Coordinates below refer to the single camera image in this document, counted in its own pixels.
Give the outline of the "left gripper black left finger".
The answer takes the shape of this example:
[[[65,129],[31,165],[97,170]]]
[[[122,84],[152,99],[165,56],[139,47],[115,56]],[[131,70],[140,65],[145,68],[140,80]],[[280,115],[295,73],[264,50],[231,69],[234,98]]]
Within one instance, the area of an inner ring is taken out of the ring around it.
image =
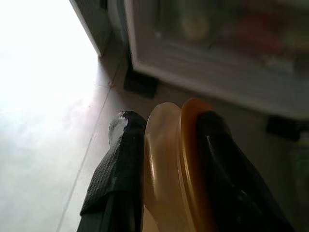
[[[77,232],[141,232],[145,119],[118,113],[109,125],[109,150],[88,186]]]

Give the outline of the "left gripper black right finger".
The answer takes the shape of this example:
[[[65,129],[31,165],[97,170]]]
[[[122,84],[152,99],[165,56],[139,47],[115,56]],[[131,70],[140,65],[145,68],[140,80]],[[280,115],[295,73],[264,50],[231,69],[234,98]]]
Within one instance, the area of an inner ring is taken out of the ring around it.
[[[295,232],[214,111],[197,117],[197,153],[220,232]]]

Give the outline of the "glass door display fridge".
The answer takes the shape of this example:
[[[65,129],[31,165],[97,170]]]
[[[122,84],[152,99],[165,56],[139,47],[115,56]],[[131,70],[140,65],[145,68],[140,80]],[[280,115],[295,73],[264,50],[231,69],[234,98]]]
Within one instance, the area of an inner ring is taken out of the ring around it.
[[[121,40],[125,88],[158,81],[269,116],[266,130],[309,135],[309,0],[69,0],[96,53]]]

